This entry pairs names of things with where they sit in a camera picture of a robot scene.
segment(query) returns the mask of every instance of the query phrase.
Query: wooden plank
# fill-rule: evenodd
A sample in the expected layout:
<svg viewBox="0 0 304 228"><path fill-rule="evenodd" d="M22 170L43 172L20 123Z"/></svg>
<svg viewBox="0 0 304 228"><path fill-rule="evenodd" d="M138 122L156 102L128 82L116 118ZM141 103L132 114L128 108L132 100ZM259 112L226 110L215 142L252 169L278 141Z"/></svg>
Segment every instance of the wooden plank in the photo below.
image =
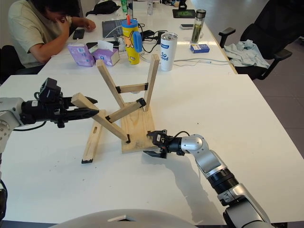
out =
<svg viewBox="0 0 304 228"><path fill-rule="evenodd" d="M129 133L131 142L122 141L122 153L138 152L155 149L152 138L147 136L148 131L155 131L151 109L147 112L143 108L121 119L122 129Z"/></svg>
<svg viewBox="0 0 304 228"><path fill-rule="evenodd" d="M140 92L143 90L147 90L148 83L135 84L135 85L123 85L116 87L116 90L119 90L118 93L130 93L130 92Z"/></svg>
<svg viewBox="0 0 304 228"><path fill-rule="evenodd" d="M72 97L71 100L72 104L77 106L78 108L91 108L91 109L97 109L98 108L92 104L85 96L83 96L81 93L75 94ZM125 131L123 131L119 126L117 126L114 123L110 123L105 116L99 112L95 116L92 117L94 120L99 122L102 126L104 126L106 129L108 129L110 132L112 132L114 135L116 135L118 138L120 138L123 141L128 141L128 136Z"/></svg>
<svg viewBox="0 0 304 228"><path fill-rule="evenodd" d="M104 61L101 59L97 60L96 66L97 66L101 76L104 78L105 83L108 85L115 100L117 101L119 107L123 108L125 106L124 100L123 100L122 96L117 92L115 83L114 83L108 69L106 68Z"/></svg>
<svg viewBox="0 0 304 228"><path fill-rule="evenodd" d="M99 112L103 116L105 116L105 110L99 110ZM93 127L86 143L85 152L84 155L82 156L82 161L81 161L82 164L93 162L93 159L95 157L99 145L102 129L103 126L99 122L97 121L93 122Z"/></svg>
<svg viewBox="0 0 304 228"><path fill-rule="evenodd" d="M146 106L143 108L144 111L149 110L150 100L153 92L154 82L157 74L158 64L160 62L160 58L157 54L152 55L149 73L148 73L148 90L144 93L144 100L146 101Z"/></svg>
<svg viewBox="0 0 304 228"><path fill-rule="evenodd" d="M135 110L144 107L146 105L146 102L143 98L138 99L136 102L128 103L126 106L122 109L119 109L118 111L112 113L111 115L108 115L106 119L110 121L111 123L123 118L124 116L134 112Z"/></svg>

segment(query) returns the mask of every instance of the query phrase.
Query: white desk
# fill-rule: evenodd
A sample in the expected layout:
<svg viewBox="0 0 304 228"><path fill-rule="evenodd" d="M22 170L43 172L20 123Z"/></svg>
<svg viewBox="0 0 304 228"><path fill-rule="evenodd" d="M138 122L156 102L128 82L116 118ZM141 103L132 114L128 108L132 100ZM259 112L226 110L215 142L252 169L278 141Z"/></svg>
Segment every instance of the white desk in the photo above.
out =
<svg viewBox="0 0 304 228"><path fill-rule="evenodd" d="M0 97L33 99L46 75L11 76ZM100 75L60 75L64 96L82 92L108 113L117 110ZM117 85L144 82L146 72L113 75ZM124 94L126 101L137 95ZM170 135L199 133L272 222L304 220L304 161L246 75L168 74L156 77L151 100L155 127ZM224 208L191 156L121 154L106 129L92 164L81 164L92 119L13 132L1 165L9 190L6 220L60 223L109 209L153 209L192 224L224 224Z"/></svg>
<svg viewBox="0 0 304 228"><path fill-rule="evenodd" d="M207 25L204 24L203 26L203 38L200 43L205 43L209 46L210 52L209 53L200 53L200 54L193 54L189 48L189 42L191 40L192 30L182 30L180 28L180 24L185 23L193 23L193 19L174 19L172 15L173 7L165 6L163 4L156 4L154 8L153 16L148 16L146 7L146 2L134 2L134 17L138 19L140 23L145 24L143 30L168 30L171 32L175 32L178 34L178 45L176 50L175 59L188 59L194 57L202 57L202 58L211 58L216 60L226 60L225 56L223 55L221 49L217 45L216 40L214 39L212 33L208 29ZM88 42L96 42L99 39L102 39L102 20L111 20L111 19L123 19L124 15L122 14L121 9L117 12L109 15L88 15L89 19L95 21L96 29L92 32L86 32L84 39L79 40L81 43L88 43ZM68 42L75 42L72 39L72 36L69 38ZM155 43L154 42L145 42L144 47L146 50L151 50ZM151 53L160 53L160 45L157 45L154 51ZM145 55L145 58L150 59L151 54ZM126 52L120 52L121 59L119 62L113 66L109 67L109 72L111 74L122 74L124 75L126 71L130 72L146 72L149 68L149 63L146 63L141 60L140 64L131 66L127 60ZM179 62L178 64L191 64L189 62ZM44 74L98 74L98 70L96 65L93 67L85 67L85 66L78 66L76 62L73 60L72 56L70 55L67 47L63 49L58 55L52 57L46 66L40 71L40 75ZM162 72L159 71L159 76L162 75L175 75L175 74L223 74L223 75L230 75L234 74L233 68L230 65L212 65L212 64L203 64L199 63L196 66L183 66L178 67L174 66L173 70L170 72Z"/></svg>

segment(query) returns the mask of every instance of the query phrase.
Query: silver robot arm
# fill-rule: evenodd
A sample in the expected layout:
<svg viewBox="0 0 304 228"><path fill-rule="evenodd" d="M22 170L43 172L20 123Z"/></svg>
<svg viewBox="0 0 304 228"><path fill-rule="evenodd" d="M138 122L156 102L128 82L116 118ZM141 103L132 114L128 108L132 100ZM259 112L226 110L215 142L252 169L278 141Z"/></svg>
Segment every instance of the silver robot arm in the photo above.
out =
<svg viewBox="0 0 304 228"><path fill-rule="evenodd" d="M155 131L153 143L161 148L161 153L145 151L152 157L166 158L168 152L178 155L190 153L218 194L223 206L228 206L223 213L229 227L236 228L272 228L270 220L261 206L245 186L237 181L233 173L219 156L209 149L206 140L198 134L185 137L167 136L167 131Z"/></svg>
<svg viewBox="0 0 304 228"><path fill-rule="evenodd" d="M51 78L46 79L40 92L36 92L34 96L36 100L26 102L21 98L0 98L0 165L9 136L16 127L44 121L38 127L19 131L34 130L43 126L45 121L51 121L59 128L63 128L68 121L90 118L99 112L99 110L89 108L68 110L69 107L74 106L71 103L71 97L63 97L57 81ZM97 103L96 100L87 98L92 103ZM5 216L7 199L7 190L1 180L1 172L0 182L2 185L0 186L1 221Z"/></svg>

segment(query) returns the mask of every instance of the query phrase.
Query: black cap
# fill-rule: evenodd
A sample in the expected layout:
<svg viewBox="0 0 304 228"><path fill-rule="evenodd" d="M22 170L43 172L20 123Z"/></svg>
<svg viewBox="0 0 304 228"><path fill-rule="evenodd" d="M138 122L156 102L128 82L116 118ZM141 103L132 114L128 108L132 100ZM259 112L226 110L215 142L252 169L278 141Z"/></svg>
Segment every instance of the black cap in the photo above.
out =
<svg viewBox="0 0 304 228"><path fill-rule="evenodd" d="M196 18L205 18L205 16L206 16L206 11L204 9L201 10L198 9L196 11L196 15L195 15Z"/></svg>

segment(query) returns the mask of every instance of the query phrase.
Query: green liquid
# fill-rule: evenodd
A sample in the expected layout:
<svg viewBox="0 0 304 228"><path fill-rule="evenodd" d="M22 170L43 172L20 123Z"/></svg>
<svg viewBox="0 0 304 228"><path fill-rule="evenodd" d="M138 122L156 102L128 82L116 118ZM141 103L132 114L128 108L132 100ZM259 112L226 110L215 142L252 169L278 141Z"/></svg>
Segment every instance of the green liquid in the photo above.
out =
<svg viewBox="0 0 304 228"><path fill-rule="evenodd" d="M193 26L193 33L192 33L192 38L191 41L197 43L199 38L200 38L200 31L201 31L202 25L195 24Z"/></svg>

